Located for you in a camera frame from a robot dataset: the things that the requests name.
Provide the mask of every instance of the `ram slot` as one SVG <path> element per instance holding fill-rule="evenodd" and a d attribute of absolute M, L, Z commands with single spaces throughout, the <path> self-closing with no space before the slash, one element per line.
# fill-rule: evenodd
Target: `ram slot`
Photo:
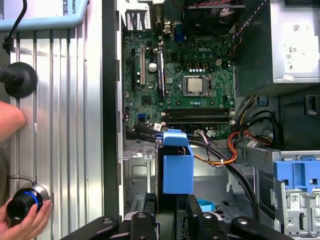
<path fill-rule="evenodd" d="M 146 48 L 140 46 L 140 84 L 146 84 Z"/>
<path fill-rule="evenodd" d="M 165 97 L 165 60 L 162 50 L 156 54 L 157 78 L 158 78 L 158 96 L 162 100 Z"/>
<path fill-rule="evenodd" d="M 131 48 L 131 89 L 136 91 L 136 49 Z"/>
<path fill-rule="evenodd" d="M 166 125 L 230 124 L 233 119 L 228 108 L 166 109 L 161 115 Z"/>

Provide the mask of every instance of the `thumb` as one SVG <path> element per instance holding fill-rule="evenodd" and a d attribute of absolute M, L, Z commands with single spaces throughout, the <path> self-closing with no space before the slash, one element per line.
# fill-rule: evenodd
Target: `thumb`
<path fill-rule="evenodd" d="M 7 218 L 7 205 L 11 200 L 12 198 L 10 197 L 8 201 L 6 201 L 6 203 L 0 207 L 0 223 L 4 222 Z"/>

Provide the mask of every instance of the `fan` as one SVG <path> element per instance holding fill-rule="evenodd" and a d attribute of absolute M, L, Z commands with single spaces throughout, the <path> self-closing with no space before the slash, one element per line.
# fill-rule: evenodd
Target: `fan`
<path fill-rule="evenodd" d="M 185 0 L 182 12 L 185 35 L 225 35 L 237 22 L 245 6 L 239 0 L 217 3 L 221 0 Z"/>

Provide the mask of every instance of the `finger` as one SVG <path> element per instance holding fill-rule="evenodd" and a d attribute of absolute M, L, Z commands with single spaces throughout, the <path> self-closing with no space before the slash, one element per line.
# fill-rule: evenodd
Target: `finger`
<path fill-rule="evenodd" d="M 28 238 L 33 239 L 44 231 L 44 229 L 46 228 L 46 226 L 48 224 L 50 215 L 51 215 L 52 206 L 53 206 L 53 204 L 50 202 L 44 218 L 41 219 L 42 221 L 37 226 L 37 228 L 30 235 L 28 235 Z"/>
<path fill-rule="evenodd" d="M 7 205 L 11 200 L 12 200 L 12 198 L 10 197 L 8 199 L 8 201 L 6 201 L 6 203 L 2 207 L 0 207 L 0 223 L 2 223 L 4 220 L 6 220 L 6 217 L 7 217 Z"/>
<path fill-rule="evenodd" d="M 44 202 L 43 206 L 40 208 L 40 211 L 36 214 L 35 219 L 30 229 L 28 230 L 28 234 L 26 236 L 29 236 L 29 234 L 32 233 L 39 226 L 39 224 L 42 222 L 42 220 L 46 216 L 50 205 L 51 205 L 51 201 Z"/>
<path fill-rule="evenodd" d="M 18 237 L 21 237 L 25 235 L 25 233 L 29 230 L 31 227 L 36 214 L 37 214 L 37 208 L 38 205 L 34 204 L 28 213 L 28 215 L 23 219 L 23 221 L 20 224 L 15 225 L 12 228 L 9 228 L 4 234 L 3 239 L 18 239 Z"/>

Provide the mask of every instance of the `dell logo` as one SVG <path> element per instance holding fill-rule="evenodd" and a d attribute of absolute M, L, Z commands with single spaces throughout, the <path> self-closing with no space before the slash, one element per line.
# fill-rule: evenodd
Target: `dell logo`
<path fill-rule="evenodd" d="M 199 47 L 199 52 L 210 52 L 210 47 Z"/>

